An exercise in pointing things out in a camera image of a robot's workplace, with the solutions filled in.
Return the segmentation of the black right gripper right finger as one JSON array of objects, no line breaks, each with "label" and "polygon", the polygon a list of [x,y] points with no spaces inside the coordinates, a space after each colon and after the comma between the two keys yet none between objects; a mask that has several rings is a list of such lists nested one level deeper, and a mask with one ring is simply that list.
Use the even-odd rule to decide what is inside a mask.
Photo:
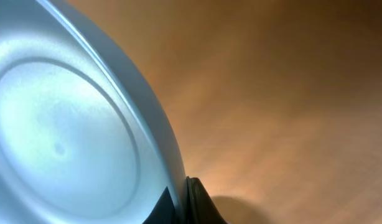
[{"label": "black right gripper right finger", "polygon": [[216,208],[200,179],[187,177],[187,223],[228,224]]}]

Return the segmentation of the dark blue plate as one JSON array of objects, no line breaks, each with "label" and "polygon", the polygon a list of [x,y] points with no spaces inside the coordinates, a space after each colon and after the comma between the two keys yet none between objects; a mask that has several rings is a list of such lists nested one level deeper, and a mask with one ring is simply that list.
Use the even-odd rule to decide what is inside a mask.
[{"label": "dark blue plate", "polygon": [[65,1],[0,0],[0,223],[143,223],[187,187],[130,58]]}]

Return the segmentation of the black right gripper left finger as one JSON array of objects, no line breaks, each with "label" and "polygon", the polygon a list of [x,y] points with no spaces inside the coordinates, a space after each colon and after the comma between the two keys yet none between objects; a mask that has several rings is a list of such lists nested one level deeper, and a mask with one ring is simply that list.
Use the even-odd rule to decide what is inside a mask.
[{"label": "black right gripper left finger", "polygon": [[143,224],[176,224],[175,207],[167,187]]}]

